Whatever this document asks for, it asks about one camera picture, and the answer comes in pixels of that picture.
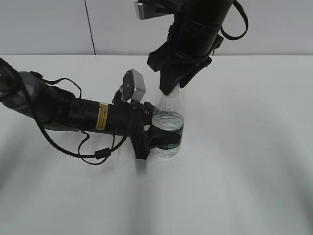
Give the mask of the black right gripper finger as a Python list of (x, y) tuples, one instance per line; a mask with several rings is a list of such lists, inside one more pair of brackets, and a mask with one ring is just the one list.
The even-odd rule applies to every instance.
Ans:
[(186, 75), (183, 65), (166, 65), (160, 70), (160, 90), (169, 95)]
[(204, 61), (192, 64), (191, 68), (187, 70), (182, 79), (179, 82), (180, 88), (184, 88), (202, 69), (208, 67), (211, 64), (211, 57), (207, 57)]

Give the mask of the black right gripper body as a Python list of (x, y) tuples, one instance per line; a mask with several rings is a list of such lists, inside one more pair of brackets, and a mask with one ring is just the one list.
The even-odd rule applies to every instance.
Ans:
[(149, 54), (147, 64), (155, 72), (180, 66), (190, 66), (191, 72), (197, 72), (211, 64), (211, 52), (211, 36), (169, 36), (164, 44)]

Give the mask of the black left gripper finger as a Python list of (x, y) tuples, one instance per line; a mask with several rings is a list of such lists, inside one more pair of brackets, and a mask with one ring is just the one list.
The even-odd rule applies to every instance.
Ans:
[(148, 149), (159, 148), (162, 150), (170, 150), (181, 144), (182, 127), (176, 130), (163, 130), (151, 125), (147, 131), (147, 147)]
[(154, 105), (150, 102), (144, 102), (144, 114), (143, 114), (143, 123), (144, 125), (152, 124)]

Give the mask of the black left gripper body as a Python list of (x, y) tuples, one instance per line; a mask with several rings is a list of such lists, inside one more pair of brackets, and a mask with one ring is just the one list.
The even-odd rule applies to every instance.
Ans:
[(135, 157), (140, 160), (148, 158), (147, 133), (143, 123), (144, 104), (121, 102), (109, 105), (107, 133), (130, 138)]

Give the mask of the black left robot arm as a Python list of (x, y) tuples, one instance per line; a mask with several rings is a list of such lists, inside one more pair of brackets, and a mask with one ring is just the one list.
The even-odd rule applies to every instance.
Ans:
[[(45, 139), (59, 151), (82, 160), (104, 162), (121, 144), (130, 139), (137, 159), (147, 159), (150, 150), (175, 147), (181, 133), (156, 127), (152, 123), (154, 106), (141, 103), (145, 94), (143, 76), (128, 70), (111, 104), (86, 100), (57, 87), (57, 81), (45, 80), (34, 71), (16, 71), (6, 61), (0, 62), (0, 101), (22, 115), (35, 120)], [(73, 153), (56, 144), (48, 131), (81, 132), (87, 137), (101, 133), (121, 137), (111, 147), (91, 155)]]

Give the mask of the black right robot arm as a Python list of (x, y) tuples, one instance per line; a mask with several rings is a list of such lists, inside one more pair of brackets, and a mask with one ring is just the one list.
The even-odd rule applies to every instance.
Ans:
[(210, 53), (231, 0), (160, 0), (174, 16), (167, 41), (148, 57), (150, 68), (160, 73), (160, 90), (169, 95), (176, 85), (184, 88), (211, 63)]

